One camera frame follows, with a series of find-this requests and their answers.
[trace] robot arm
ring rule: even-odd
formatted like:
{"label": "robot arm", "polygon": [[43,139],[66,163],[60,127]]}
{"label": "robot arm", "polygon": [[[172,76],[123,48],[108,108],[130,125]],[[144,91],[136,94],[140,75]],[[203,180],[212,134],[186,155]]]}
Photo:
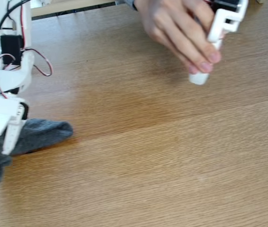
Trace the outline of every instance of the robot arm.
{"label": "robot arm", "polygon": [[26,101],[17,95],[30,85],[34,65],[34,54],[26,51],[31,46],[29,0],[0,0],[0,44],[0,135],[6,131],[3,154],[8,155],[28,113]]}
{"label": "robot arm", "polygon": [[[239,24],[242,22],[249,0],[206,0],[215,12],[215,18],[208,35],[208,41],[211,42],[216,49],[222,45],[220,38],[222,33],[236,32]],[[206,83],[209,74],[197,73],[190,74],[189,81],[197,85]]]}

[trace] gray sock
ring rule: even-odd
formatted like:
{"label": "gray sock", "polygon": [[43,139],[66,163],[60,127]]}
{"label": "gray sock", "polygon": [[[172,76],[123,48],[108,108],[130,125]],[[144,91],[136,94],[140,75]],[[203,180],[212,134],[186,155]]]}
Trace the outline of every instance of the gray sock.
{"label": "gray sock", "polygon": [[[10,154],[23,155],[33,150],[59,143],[73,135],[73,128],[67,122],[53,122],[41,119],[30,119],[21,130],[18,142]],[[0,136],[0,182],[4,168],[12,162],[12,157],[2,154],[4,134]]]}

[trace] sleeve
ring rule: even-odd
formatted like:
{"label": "sleeve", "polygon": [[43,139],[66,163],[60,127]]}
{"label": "sleeve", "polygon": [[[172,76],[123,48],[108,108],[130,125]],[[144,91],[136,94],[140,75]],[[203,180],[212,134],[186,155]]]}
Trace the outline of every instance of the sleeve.
{"label": "sleeve", "polygon": [[132,9],[136,10],[137,11],[137,8],[135,7],[134,5],[134,0],[124,0],[124,2],[130,6]]}

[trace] finger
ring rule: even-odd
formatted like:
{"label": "finger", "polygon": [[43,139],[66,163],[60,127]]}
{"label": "finger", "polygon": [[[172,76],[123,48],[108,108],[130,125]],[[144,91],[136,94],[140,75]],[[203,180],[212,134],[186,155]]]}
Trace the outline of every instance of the finger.
{"label": "finger", "polygon": [[200,71],[210,73],[213,70],[213,65],[210,64],[192,42],[185,37],[169,16],[162,16],[158,25],[161,30],[165,31],[165,34],[172,41],[175,48],[197,66]]}
{"label": "finger", "polygon": [[202,27],[189,14],[177,10],[170,12],[170,16],[187,38],[211,63],[218,63],[221,60],[220,52],[207,41]]}
{"label": "finger", "polygon": [[214,12],[203,0],[182,0],[184,7],[193,12],[199,19],[203,28],[210,32],[214,20]]}
{"label": "finger", "polygon": [[197,67],[192,62],[190,62],[181,52],[177,50],[173,42],[167,37],[167,35],[163,31],[159,30],[159,33],[161,34],[160,43],[170,49],[170,51],[180,59],[180,61],[184,64],[185,68],[189,71],[189,73],[197,74]]}

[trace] wooden table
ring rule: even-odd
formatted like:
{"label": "wooden table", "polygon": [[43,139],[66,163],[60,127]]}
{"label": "wooden table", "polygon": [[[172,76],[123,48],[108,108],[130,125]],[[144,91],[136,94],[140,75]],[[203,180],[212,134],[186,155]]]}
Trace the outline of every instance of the wooden table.
{"label": "wooden table", "polygon": [[34,21],[33,42],[55,74],[34,71],[30,116],[75,135],[14,159],[0,227],[268,227],[268,3],[201,87],[124,5]]}
{"label": "wooden table", "polygon": [[71,9],[79,9],[109,2],[114,2],[114,0],[52,0],[51,4],[41,7],[40,1],[35,0],[31,2],[32,16],[41,16],[45,14],[57,13]]}

